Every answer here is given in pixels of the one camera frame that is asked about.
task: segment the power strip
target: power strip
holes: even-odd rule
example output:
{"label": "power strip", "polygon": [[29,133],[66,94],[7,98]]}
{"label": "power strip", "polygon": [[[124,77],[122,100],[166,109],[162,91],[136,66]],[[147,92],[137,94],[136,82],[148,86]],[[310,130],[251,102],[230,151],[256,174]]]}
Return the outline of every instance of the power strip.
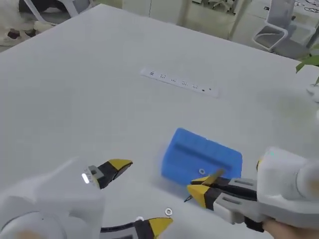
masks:
{"label": "power strip", "polygon": [[162,81],[162,82],[174,85],[174,86],[178,86],[178,87],[181,87],[184,89],[188,89],[188,90],[195,91],[195,92],[198,92],[201,94],[209,95],[209,96],[212,96],[214,98],[219,97],[219,89],[217,89],[217,88],[199,86],[195,83],[190,83],[187,80],[179,79],[178,77],[174,77],[174,76],[169,76],[163,72],[154,71],[154,70],[144,68],[141,71],[141,75],[149,77],[151,79]]}

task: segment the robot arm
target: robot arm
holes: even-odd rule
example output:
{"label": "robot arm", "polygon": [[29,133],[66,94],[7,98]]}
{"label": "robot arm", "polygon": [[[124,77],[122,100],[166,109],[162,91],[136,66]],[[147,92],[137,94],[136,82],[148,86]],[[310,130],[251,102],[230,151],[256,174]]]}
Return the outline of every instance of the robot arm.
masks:
{"label": "robot arm", "polygon": [[204,208],[232,224],[263,232],[266,219],[319,228],[319,161],[269,148],[257,165],[257,180],[196,179],[187,189]]}
{"label": "robot arm", "polygon": [[95,167],[73,159],[51,173],[17,183],[0,194],[0,238],[156,238],[172,219],[102,227],[105,198],[101,190],[131,165],[130,160],[112,159]]}

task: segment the blue box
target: blue box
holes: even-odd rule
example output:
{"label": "blue box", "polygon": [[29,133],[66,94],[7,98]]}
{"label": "blue box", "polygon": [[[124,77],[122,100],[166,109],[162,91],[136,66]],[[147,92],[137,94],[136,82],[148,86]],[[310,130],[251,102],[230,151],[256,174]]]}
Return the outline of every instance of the blue box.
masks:
{"label": "blue box", "polygon": [[178,184],[215,173],[223,168],[225,178],[240,178],[240,152],[200,135],[178,128],[165,153],[161,174]]}

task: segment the white table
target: white table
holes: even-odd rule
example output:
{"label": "white table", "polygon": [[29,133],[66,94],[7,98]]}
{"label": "white table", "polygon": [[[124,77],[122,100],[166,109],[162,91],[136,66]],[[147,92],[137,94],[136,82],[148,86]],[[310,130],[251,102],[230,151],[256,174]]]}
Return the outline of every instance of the white table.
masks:
{"label": "white table", "polygon": [[[128,158],[134,165],[105,190],[106,226],[171,207],[165,239],[269,238],[183,203],[186,190],[161,178],[160,161],[178,127],[239,150],[247,178],[270,145],[318,156],[317,106],[305,87],[319,71],[296,75],[296,63],[98,6],[0,54],[0,189],[74,156]],[[217,85],[221,97],[142,77],[145,66]]]}

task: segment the white chair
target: white chair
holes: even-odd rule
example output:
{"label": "white chair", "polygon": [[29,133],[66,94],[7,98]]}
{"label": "white chair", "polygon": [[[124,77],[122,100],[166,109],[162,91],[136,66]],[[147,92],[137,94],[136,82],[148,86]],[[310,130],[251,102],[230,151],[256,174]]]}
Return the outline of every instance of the white chair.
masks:
{"label": "white chair", "polygon": [[[266,25],[254,35],[253,41],[269,52],[292,59],[309,55],[305,44],[316,29],[292,21],[294,6],[295,0],[271,0]],[[301,42],[290,39],[298,27],[308,32]]]}
{"label": "white chair", "polygon": [[68,12],[44,12],[39,13],[31,0],[24,0],[33,14],[21,13],[22,17],[35,18],[36,20],[51,25],[60,24],[71,17],[75,17],[80,13],[94,6],[93,0],[59,0]]}
{"label": "white chair", "polygon": [[219,5],[224,6],[225,12],[230,12],[233,9],[235,0],[208,0],[208,4],[215,3],[212,9],[216,8]]}

